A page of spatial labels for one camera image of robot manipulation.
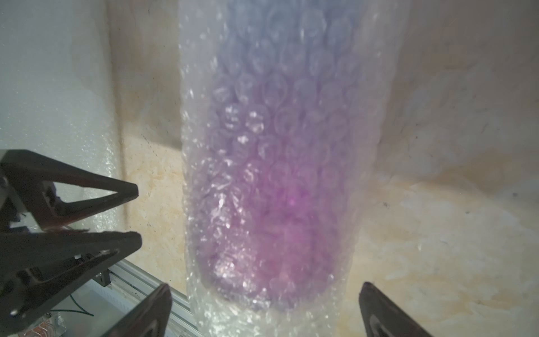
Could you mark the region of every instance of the white foam sheet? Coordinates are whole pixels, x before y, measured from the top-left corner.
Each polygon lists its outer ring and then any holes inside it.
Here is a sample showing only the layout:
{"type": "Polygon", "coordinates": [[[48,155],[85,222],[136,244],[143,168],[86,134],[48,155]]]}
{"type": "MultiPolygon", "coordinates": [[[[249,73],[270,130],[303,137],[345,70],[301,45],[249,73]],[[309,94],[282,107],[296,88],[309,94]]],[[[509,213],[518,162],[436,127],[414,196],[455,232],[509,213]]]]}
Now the white foam sheet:
{"type": "MultiPolygon", "coordinates": [[[[0,102],[0,148],[121,178],[105,1],[0,1],[0,102]]],[[[57,192],[66,201],[103,195],[57,192]]],[[[122,230],[121,215],[115,208],[76,226],[122,230]]]]}

